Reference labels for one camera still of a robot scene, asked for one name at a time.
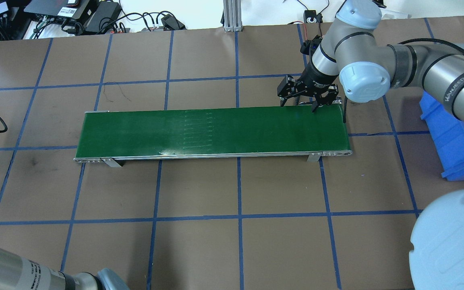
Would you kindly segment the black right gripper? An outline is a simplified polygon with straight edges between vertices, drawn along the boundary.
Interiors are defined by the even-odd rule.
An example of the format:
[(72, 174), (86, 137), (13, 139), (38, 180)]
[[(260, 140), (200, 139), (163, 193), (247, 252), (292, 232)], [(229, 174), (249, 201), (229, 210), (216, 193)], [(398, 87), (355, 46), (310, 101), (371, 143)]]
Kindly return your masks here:
[(332, 105), (339, 94), (337, 85), (333, 83), (336, 78), (337, 75), (322, 73), (309, 61), (298, 79), (287, 74), (277, 86), (280, 107), (284, 107), (289, 99), (302, 95), (315, 98), (311, 112), (316, 112), (321, 106)]

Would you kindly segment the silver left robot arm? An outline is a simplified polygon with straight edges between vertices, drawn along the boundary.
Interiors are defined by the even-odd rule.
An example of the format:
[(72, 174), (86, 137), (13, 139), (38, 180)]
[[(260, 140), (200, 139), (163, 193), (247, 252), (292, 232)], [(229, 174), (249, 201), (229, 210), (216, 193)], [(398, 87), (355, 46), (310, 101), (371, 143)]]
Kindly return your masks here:
[(117, 273), (103, 268), (96, 275), (62, 271), (0, 248), (0, 290), (129, 290)]

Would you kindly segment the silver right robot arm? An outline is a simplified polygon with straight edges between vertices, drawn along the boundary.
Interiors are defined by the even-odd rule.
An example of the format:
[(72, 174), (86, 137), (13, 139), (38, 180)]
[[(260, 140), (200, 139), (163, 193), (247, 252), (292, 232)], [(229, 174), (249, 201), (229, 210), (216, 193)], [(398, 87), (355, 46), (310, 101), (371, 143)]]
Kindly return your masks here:
[(355, 103), (379, 99), (391, 89), (420, 87), (464, 122), (464, 48), (432, 38), (378, 46), (374, 31), (381, 18), (374, 2), (346, 0), (302, 75), (287, 75), (279, 84), (281, 106), (301, 95), (314, 98), (314, 107), (330, 105), (338, 79)]

